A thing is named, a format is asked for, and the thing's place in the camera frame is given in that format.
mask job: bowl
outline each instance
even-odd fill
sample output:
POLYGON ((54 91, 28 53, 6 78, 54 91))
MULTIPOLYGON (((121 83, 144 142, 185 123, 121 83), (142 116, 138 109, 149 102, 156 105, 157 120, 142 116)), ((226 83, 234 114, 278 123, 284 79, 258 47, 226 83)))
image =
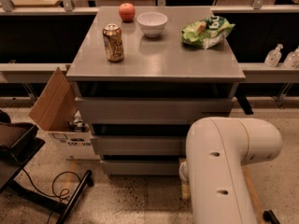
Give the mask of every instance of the bowl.
POLYGON ((157 37, 162 33, 168 18, 159 12, 146 12, 137 17, 141 31, 148 37, 157 37))

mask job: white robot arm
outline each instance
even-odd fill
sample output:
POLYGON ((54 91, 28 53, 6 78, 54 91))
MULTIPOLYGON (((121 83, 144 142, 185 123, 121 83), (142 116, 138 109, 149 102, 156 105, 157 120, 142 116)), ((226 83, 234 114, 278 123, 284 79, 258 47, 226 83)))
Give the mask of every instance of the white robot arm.
POLYGON ((189 129, 186 175, 195 224, 256 224, 242 164, 278 156, 278 129, 261 119, 205 118, 189 129))

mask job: spray bottle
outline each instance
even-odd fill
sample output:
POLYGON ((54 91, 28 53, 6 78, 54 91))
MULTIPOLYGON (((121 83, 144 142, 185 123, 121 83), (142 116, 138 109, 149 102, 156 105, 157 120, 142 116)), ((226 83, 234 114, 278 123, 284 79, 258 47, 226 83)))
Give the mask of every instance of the spray bottle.
POLYGON ((264 60, 264 63, 271 67, 277 66, 281 58, 280 49, 283 49, 283 46, 281 44, 278 44, 278 46, 275 49, 270 50, 266 59, 264 60))
POLYGON ((288 54, 284 60, 283 65, 290 69, 295 69, 299 64, 299 46, 295 51, 292 51, 288 54))

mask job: green plastic bag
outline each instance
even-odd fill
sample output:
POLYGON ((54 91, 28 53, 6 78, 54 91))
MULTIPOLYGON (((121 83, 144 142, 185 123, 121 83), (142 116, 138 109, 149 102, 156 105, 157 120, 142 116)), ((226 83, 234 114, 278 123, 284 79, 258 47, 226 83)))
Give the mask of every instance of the green plastic bag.
POLYGON ((223 17, 213 16, 184 27, 181 42, 199 49, 208 49, 227 37, 234 26, 223 17))

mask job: soda can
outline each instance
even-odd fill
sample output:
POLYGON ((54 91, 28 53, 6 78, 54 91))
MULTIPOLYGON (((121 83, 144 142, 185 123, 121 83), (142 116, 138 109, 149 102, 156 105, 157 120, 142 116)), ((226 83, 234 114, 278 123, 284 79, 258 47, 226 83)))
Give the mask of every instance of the soda can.
POLYGON ((107 24, 103 29, 103 38, 107 59, 113 63, 123 59, 121 28, 117 24, 107 24))

